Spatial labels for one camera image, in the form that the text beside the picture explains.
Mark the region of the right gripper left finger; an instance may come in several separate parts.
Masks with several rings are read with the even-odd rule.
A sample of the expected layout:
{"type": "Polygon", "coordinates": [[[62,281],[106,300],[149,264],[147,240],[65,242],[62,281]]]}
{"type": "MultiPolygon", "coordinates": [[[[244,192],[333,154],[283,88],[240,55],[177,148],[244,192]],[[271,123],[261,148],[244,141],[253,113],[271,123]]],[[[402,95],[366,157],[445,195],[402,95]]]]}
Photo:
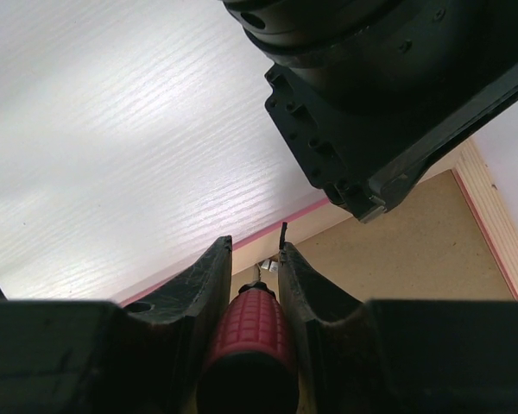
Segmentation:
{"type": "Polygon", "coordinates": [[[231,291],[232,239],[135,302],[0,289],[0,413],[177,413],[231,291]]]}

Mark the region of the red handled screwdriver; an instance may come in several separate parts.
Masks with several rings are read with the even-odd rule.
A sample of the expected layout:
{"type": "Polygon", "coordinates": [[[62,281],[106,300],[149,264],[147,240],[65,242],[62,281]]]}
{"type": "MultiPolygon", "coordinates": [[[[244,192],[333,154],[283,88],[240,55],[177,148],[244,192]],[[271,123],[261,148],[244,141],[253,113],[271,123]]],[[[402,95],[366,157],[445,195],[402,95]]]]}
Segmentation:
{"type": "Polygon", "coordinates": [[[214,330],[197,385],[199,413],[295,413],[293,334],[265,283],[243,285],[214,330]]]}

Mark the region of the pink picture frame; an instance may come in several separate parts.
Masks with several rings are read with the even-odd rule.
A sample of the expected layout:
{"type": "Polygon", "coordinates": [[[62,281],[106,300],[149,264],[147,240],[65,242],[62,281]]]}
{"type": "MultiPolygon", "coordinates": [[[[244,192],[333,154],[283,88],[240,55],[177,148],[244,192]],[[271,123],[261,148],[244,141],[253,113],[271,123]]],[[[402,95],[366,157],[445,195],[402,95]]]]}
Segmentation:
{"type": "MultiPolygon", "coordinates": [[[[506,273],[510,286],[514,287],[518,300],[518,228],[485,160],[472,142],[466,142],[433,167],[419,185],[446,171],[454,172],[478,226],[500,268],[506,273]]],[[[253,279],[259,262],[278,255],[279,240],[287,239],[287,229],[288,223],[283,218],[234,243],[233,289],[253,279]]]]}

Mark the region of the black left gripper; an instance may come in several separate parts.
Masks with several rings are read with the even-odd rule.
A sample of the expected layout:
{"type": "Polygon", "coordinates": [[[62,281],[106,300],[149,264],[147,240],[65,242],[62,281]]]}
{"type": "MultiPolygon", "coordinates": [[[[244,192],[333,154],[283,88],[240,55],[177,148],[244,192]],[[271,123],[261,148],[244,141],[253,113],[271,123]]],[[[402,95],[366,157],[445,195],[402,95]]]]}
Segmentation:
{"type": "Polygon", "coordinates": [[[337,110],[282,66],[266,79],[265,108],[310,184],[363,223],[518,101],[518,63],[493,59],[414,104],[377,102],[367,115],[337,110]]]}

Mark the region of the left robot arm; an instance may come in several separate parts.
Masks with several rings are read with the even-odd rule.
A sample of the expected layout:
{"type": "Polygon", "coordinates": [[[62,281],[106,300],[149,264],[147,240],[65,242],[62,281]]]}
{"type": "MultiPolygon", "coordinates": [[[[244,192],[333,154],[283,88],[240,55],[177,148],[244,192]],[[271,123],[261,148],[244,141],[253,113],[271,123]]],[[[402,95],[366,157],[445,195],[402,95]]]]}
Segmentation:
{"type": "Polygon", "coordinates": [[[227,1],[271,59],[265,103],[311,185],[357,220],[518,101],[518,1],[227,1]]]}

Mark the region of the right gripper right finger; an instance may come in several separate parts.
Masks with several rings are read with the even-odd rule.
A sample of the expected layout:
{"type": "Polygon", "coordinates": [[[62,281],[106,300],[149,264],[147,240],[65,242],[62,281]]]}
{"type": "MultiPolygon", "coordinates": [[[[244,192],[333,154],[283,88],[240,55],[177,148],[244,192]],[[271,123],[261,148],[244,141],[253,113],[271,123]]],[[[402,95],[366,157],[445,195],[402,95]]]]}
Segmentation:
{"type": "Polygon", "coordinates": [[[518,302],[359,301],[280,243],[280,302],[314,413],[518,413],[518,302]]]}

